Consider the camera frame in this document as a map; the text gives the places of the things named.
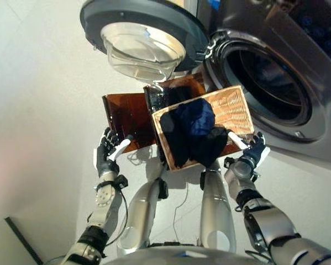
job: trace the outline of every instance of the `black stripe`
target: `black stripe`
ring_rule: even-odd
[[[37,263],[37,265],[43,265],[43,261],[38,256],[38,254],[33,250],[31,245],[27,242],[25,237],[20,233],[19,229],[16,227],[16,225],[13,223],[12,219],[10,217],[7,217],[4,219],[6,223],[9,225],[10,229],[12,229],[13,233],[17,236],[17,238],[20,240],[20,242],[23,244],[25,249],[29,252],[31,257],[34,259],[34,261]]]

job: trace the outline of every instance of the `blue fabric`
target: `blue fabric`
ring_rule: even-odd
[[[181,104],[175,112],[191,141],[208,135],[214,127],[212,106],[203,98]]]

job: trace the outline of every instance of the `black robot glove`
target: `black robot glove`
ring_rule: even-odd
[[[258,132],[257,136],[254,135],[254,140],[250,141],[250,147],[243,151],[241,158],[250,160],[253,168],[256,168],[267,157],[269,152],[270,148],[266,146],[265,137],[261,132]]]

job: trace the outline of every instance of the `humanoid robot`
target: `humanoid robot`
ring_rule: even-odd
[[[262,133],[247,144],[233,132],[228,136],[243,150],[234,160],[226,158],[228,169],[224,179],[229,195],[243,213],[245,227],[257,255],[277,265],[331,264],[331,251],[303,238],[288,216],[265,199],[255,188],[255,168],[269,152]],[[127,137],[120,144],[107,128],[94,152],[99,182],[96,186],[96,209],[87,219],[87,226],[78,241],[62,261],[63,265],[98,265],[103,250],[117,240],[118,258],[108,264],[260,264],[249,257],[235,254],[235,233],[232,214],[225,193],[218,161],[201,174],[203,190],[200,236],[197,246],[175,242],[150,244],[149,235],[155,216],[156,203],[167,198],[167,186],[161,179],[165,167],[160,163],[159,177],[145,183],[132,199],[129,209],[122,189],[127,179],[119,174],[117,157],[130,144]],[[118,209],[126,205],[123,228],[115,240],[108,243],[117,227]]]

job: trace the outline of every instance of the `brown tray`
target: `brown tray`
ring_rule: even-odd
[[[170,170],[176,171],[198,164],[197,161],[188,160],[181,168],[175,167],[174,158],[170,151],[165,135],[162,133],[160,126],[160,117],[173,109],[176,109],[180,104],[185,104],[194,101],[198,98],[205,99],[213,108],[216,115],[215,124],[223,125],[225,128],[232,130],[240,137],[249,141],[254,133],[253,121],[251,120],[248,105],[246,103],[241,86],[232,86],[212,93],[202,95],[197,98],[189,99],[184,102],[174,104],[164,109],[158,110],[152,114],[156,132],[159,136],[161,146],[163,148],[167,163]],[[222,155],[227,155],[239,151],[229,139],[227,146],[224,148]]]

